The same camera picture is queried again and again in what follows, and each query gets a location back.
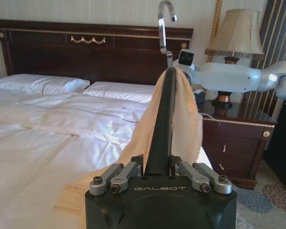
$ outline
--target beige cloth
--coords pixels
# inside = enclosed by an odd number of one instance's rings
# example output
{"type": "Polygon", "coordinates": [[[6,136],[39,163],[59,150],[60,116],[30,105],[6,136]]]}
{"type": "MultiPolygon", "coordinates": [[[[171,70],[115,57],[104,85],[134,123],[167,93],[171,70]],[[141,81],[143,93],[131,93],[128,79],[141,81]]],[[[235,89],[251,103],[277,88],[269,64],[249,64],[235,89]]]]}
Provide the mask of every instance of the beige cloth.
{"type": "MultiPolygon", "coordinates": [[[[184,73],[176,69],[176,98],[173,116],[174,131],[172,137],[172,155],[180,156],[183,160],[196,162],[202,143],[202,117],[190,84],[184,73]]],[[[160,76],[153,92],[153,98],[133,132],[131,142],[123,150],[117,163],[127,164],[132,156],[144,154],[146,165],[155,121],[161,99],[165,71],[160,76]]],[[[89,189],[89,183],[94,176],[100,176],[106,169],[103,168],[88,174],[74,184],[63,188],[60,198],[54,208],[59,211],[79,215],[80,229],[85,229],[84,194],[89,189]]]]}

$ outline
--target table lamp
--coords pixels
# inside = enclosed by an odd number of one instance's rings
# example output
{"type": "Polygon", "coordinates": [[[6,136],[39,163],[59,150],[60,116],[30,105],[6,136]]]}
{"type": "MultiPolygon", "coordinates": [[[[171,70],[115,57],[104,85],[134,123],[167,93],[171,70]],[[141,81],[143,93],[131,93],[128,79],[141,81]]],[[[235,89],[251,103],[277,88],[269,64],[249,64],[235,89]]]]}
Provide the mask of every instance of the table lamp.
{"type": "MultiPolygon", "coordinates": [[[[262,59],[264,53],[259,38],[259,12],[228,10],[216,37],[204,53],[225,56],[225,63],[228,64],[236,64],[239,59],[262,59]]],[[[218,91],[212,104],[223,109],[231,108],[231,93],[218,91]]]]}

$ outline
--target patterned carpet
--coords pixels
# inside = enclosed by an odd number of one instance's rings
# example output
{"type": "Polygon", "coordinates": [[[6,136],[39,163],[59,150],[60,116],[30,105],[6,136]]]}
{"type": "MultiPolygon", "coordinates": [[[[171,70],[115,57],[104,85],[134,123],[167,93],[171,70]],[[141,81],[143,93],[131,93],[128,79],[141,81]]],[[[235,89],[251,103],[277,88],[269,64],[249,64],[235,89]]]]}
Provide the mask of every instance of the patterned carpet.
{"type": "Polygon", "coordinates": [[[286,188],[262,161],[255,190],[234,186],[237,229],[286,229],[286,188]]]}

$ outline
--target dark wood headboard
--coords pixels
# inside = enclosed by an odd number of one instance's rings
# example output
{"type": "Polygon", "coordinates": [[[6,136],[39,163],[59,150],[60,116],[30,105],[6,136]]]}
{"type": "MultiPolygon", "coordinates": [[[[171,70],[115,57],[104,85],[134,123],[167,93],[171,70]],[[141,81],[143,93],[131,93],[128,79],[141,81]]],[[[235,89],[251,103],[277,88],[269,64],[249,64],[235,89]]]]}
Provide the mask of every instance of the dark wood headboard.
{"type": "MultiPolygon", "coordinates": [[[[192,34],[193,29],[166,28],[174,59],[192,34]]],[[[158,27],[0,20],[0,41],[8,75],[155,84],[166,69],[158,27]]]]}

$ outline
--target wallpaper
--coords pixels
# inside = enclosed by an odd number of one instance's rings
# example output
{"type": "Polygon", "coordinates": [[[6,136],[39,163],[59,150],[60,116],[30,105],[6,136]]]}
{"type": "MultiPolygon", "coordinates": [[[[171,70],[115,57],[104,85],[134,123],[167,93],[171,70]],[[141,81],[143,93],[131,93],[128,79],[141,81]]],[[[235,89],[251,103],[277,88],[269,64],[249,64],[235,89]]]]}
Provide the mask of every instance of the wallpaper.
{"type": "MultiPolygon", "coordinates": [[[[157,26],[159,2],[160,0],[0,0],[0,19],[157,26]]],[[[204,50],[211,37],[215,0],[171,2],[178,21],[170,22],[166,14],[165,25],[194,28],[190,48],[196,54],[195,64],[203,64],[206,61],[204,50]]],[[[220,21],[229,9],[255,9],[263,15],[265,4],[266,0],[223,0],[220,21]]],[[[0,77],[5,74],[0,47],[0,77]]]]}

